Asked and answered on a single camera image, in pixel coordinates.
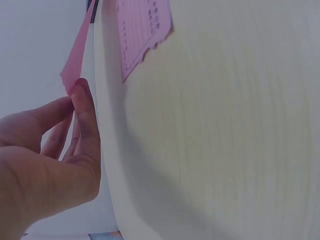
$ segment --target paper sheet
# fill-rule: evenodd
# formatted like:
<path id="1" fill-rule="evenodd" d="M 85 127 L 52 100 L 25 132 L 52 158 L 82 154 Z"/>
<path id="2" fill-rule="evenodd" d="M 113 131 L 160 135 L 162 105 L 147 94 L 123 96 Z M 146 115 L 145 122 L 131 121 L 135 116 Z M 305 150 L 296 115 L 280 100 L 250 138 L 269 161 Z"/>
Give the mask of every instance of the paper sheet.
<path id="1" fill-rule="evenodd" d="M 168 0 L 117 0 L 122 80 L 172 28 Z"/>
<path id="2" fill-rule="evenodd" d="M 86 41 L 87 41 L 91 16 L 93 14 L 95 3 L 96 3 L 96 0 L 93 0 L 91 2 L 90 8 L 88 9 L 85 15 L 80 31 L 71 49 L 69 58 L 66 61 L 66 64 L 62 72 L 60 73 L 60 76 L 62 78 L 62 83 L 68 95 L 70 94 L 70 91 L 75 85 L 77 79 L 79 79 L 81 76 L 81 69 L 82 69 L 82 63 L 84 59 Z"/>

